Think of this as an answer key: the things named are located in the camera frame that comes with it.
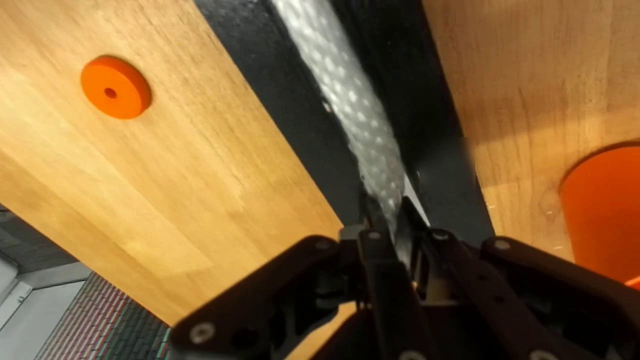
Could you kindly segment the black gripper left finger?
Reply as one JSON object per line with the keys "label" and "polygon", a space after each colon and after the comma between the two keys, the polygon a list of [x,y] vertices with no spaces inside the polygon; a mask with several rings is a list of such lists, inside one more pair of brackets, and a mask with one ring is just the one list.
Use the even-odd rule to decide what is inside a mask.
{"label": "black gripper left finger", "polygon": [[369,304],[384,360],[431,360],[429,329],[406,265],[390,239],[387,216],[377,199],[363,199],[365,227],[358,252],[367,277]]}

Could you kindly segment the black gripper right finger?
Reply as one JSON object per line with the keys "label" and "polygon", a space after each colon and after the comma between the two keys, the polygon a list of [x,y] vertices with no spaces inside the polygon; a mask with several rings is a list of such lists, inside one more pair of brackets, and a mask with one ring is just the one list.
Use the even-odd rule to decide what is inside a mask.
{"label": "black gripper right finger", "polygon": [[405,262],[418,302],[431,311],[464,308],[464,297],[439,247],[453,244],[448,229],[433,227],[410,197],[400,201],[396,253]]}

